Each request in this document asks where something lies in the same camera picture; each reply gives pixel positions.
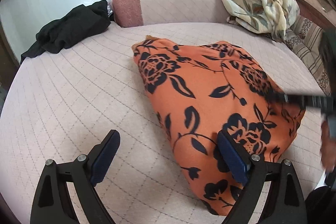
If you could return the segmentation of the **person's right hand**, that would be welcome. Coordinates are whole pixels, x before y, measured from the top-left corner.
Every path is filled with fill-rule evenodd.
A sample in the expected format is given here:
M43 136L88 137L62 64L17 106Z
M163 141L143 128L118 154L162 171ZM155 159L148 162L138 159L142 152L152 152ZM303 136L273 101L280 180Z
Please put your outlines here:
M333 172L336 161L336 144L329 134L329 126L327 121L323 121L321 125L321 162L326 172Z

